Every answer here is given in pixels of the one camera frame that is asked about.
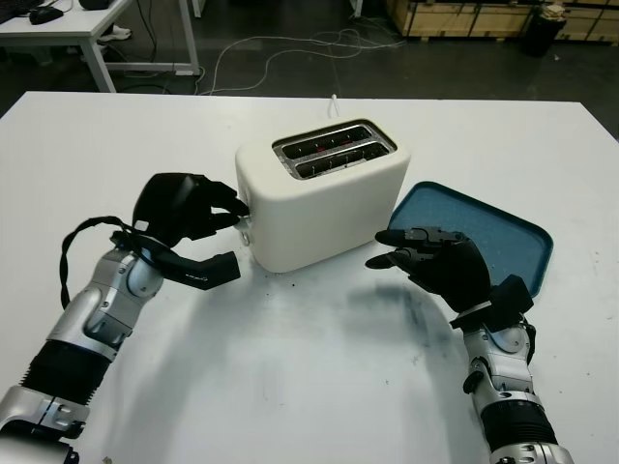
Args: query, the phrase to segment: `white table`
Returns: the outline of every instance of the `white table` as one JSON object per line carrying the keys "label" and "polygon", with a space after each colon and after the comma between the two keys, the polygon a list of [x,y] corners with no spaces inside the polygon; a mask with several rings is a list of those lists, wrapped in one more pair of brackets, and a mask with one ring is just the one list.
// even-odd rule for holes
{"label": "white table", "polygon": [[[101,92],[116,92],[108,70],[111,71],[174,71],[177,74],[199,75],[199,64],[193,39],[187,0],[179,0],[185,40],[190,55],[189,63],[106,63],[97,46],[97,39],[105,29],[130,5],[133,0],[114,0],[107,10],[86,11],[78,0],[62,17],[46,24],[32,25],[27,17],[15,17],[0,24],[1,46],[79,46],[90,72]],[[56,7],[67,10],[70,0],[62,0]]]}
{"label": "white table", "polygon": [[[413,152],[402,195],[433,180],[529,219],[554,239],[536,305],[532,371],[576,463],[619,462],[619,145],[579,103],[344,100]],[[61,312],[60,243],[85,218],[131,219],[156,172],[236,186],[234,152],[328,100],[28,93],[0,120],[0,392]],[[79,235],[70,290],[110,248]],[[234,230],[178,250],[235,250],[242,278],[209,292],[167,282],[92,402],[84,463],[487,463],[455,315],[361,246],[286,275]]]}

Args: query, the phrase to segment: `computer mouse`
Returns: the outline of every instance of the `computer mouse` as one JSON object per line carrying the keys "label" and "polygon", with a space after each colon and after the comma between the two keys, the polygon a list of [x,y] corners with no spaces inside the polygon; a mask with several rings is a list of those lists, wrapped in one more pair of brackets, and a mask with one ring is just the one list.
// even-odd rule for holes
{"label": "computer mouse", "polygon": [[46,22],[53,21],[59,18],[62,13],[57,8],[53,7],[39,7],[30,12],[30,22],[32,24],[45,24]]}

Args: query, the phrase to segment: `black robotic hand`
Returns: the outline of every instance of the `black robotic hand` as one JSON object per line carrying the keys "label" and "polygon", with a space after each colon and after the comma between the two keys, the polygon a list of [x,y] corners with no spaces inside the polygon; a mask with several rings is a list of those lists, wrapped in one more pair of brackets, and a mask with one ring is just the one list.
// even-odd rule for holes
{"label": "black robotic hand", "polygon": [[[168,247],[175,247],[185,237],[210,237],[250,213],[236,195],[233,188],[202,175],[156,174],[135,204],[133,226]],[[212,208],[226,212],[213,213]]]}
{"label": "black robotic hand", "polygon": [[440,295],[457,313],[486,302],[491,291],[486,262],[472,240],[439,227],[383,230],[381,244],[397,247],[371,258],[371,269],[398,266],[429,293]]}

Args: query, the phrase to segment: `toaster slot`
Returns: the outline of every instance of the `toaster slot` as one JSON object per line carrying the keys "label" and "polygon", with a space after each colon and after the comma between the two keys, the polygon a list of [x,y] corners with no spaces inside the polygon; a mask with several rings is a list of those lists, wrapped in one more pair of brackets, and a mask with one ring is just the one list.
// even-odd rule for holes
{"label": "toaster slot", "polygon": [[397,149],[382,130],[366,119],[286,137],[273,144],[281,164],[299,180],[389,155]]}
{"label": "toaster slot", "polygon": [[359,164],[387,155],[389,151],[380,143],[372,142],[359,148],[328,155],[297,164],[296,170],[302,179],[309,179],[328,171]]}
{"label": "toaster slot", "polygon": [[338,130],[326,135],[319,135],[302,142],[291,143],[281,147],[283,153],[291,160],[315,155],[331,148],[348,145],[352,142],[367,140],[371,137],[369,130],[363,126],[356,126],[344,130]]}

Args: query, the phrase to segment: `keyboard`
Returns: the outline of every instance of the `keyboard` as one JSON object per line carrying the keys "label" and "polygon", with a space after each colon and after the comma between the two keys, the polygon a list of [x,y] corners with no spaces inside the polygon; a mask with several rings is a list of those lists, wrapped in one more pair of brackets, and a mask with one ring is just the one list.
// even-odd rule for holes
{"label": "keyboard", "polygon": [[38,7],[44,0],[0,0],[0,24],[12,17],[28,15],[30,10]]}

